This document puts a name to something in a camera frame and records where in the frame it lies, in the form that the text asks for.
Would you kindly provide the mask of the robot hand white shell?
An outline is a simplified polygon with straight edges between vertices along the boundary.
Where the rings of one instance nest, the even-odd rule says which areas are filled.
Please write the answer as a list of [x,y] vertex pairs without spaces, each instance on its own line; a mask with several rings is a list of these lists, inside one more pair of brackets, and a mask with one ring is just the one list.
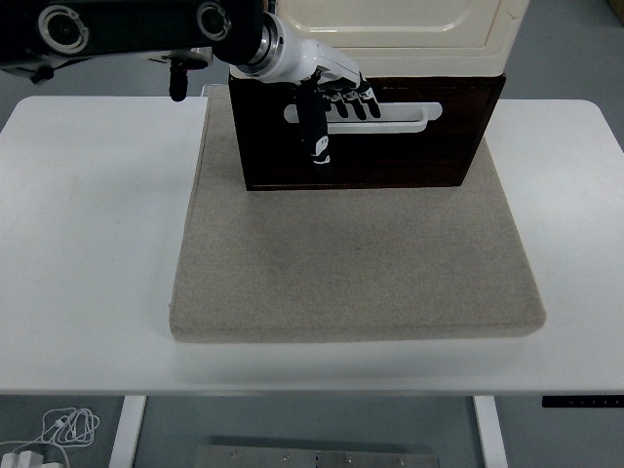
[[327,113],[335,107],[365,120],[381,116],[371,84],[360,66],[341,51],[299,37],[273,14],[264,16],[270,49],[261,63],[263,83],[295,85],[294,104],[304,149],[322,176],[332,175]]

